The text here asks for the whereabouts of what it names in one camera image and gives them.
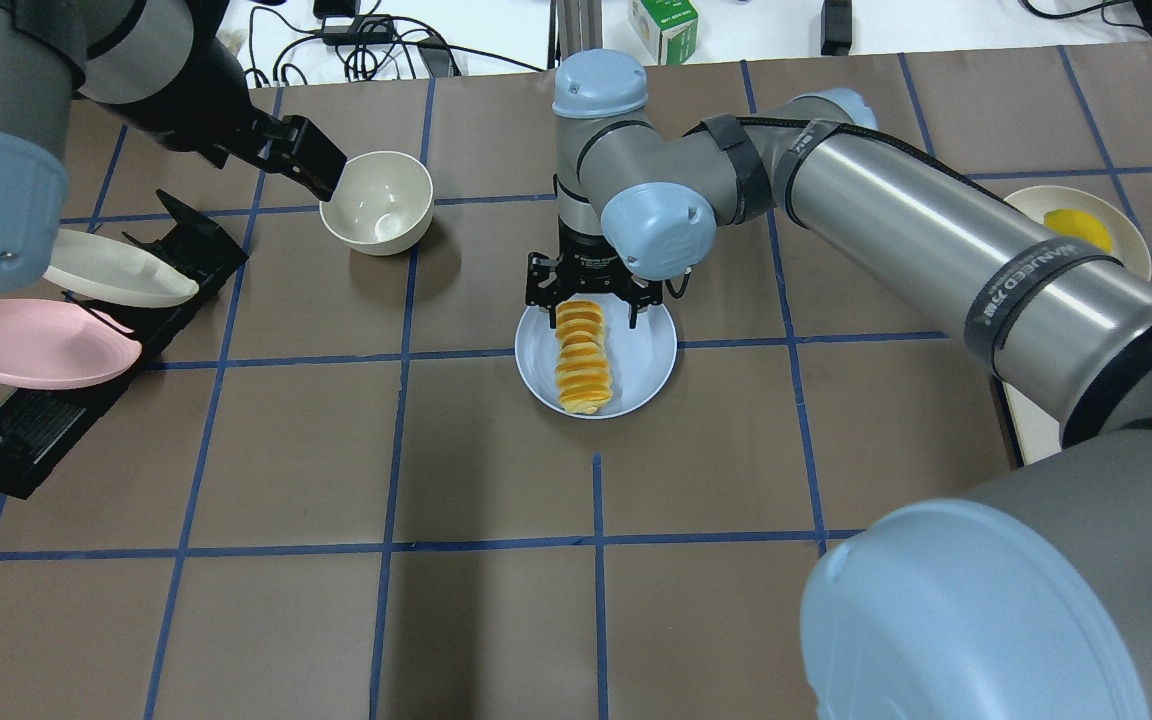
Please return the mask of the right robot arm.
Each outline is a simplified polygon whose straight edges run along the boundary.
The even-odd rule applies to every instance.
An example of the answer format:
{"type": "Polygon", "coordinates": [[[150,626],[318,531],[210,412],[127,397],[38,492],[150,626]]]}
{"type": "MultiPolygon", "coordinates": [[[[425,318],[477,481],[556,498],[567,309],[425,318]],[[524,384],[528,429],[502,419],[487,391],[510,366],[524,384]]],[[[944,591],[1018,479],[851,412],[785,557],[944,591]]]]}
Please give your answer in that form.
{"type": "Polygon", "coordinates": [[[559,253],[526,304],[658,304],[782,209],[1061,425],[1058,454],[890,511],[814,566],[820,719],[1152,719],[1152,282],[884,135],[847,88],[664,141],[630,55],[558,67],[559,253]]]}

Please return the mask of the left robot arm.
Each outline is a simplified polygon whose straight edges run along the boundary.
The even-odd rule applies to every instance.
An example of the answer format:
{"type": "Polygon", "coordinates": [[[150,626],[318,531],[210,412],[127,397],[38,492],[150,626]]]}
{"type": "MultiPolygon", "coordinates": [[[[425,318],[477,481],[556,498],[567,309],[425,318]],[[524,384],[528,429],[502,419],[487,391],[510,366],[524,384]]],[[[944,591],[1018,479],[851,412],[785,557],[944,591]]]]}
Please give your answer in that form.
{"type": "Polygon", "coordinates": [[[174,152],[232,158],[329,200],[342,151],[252,104],[218,32],[223,1],[0,1],[0,291],[41,278],[69,194],[74,97],[174,152]]]}

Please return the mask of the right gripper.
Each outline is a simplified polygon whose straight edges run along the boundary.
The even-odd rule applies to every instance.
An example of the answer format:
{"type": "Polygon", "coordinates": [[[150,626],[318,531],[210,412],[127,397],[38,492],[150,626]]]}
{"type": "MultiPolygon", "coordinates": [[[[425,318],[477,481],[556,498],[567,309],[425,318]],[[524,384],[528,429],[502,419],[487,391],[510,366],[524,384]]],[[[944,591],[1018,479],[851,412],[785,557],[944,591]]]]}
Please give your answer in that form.
{"type": "Polygon", "coordinates": [[[540,306],[558,328],[558,306],[579,295],[612,295],[626,302],[628,327],[637,327],[637,314],[660,304],[660,282],[641,281],[616,255],[608,258],[567,253],[548,258],[541,252],[526,256],[526,306],[540,306]]]}

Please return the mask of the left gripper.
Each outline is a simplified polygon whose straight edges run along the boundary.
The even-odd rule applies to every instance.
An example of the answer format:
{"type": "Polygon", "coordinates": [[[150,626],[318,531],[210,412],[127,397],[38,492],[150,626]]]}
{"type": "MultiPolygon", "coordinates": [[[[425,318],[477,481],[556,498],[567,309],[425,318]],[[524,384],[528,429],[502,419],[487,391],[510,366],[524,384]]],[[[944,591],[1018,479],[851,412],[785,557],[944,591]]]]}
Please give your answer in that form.
{"type": "Polygon", "coordinates": [[[238,158],[274,176],[291,179],[316,200],[332,200],[346,168],[347,156],[308,118],[274,118],[250,109],[206,142],[207,158],[223,167],[238,158]]]}

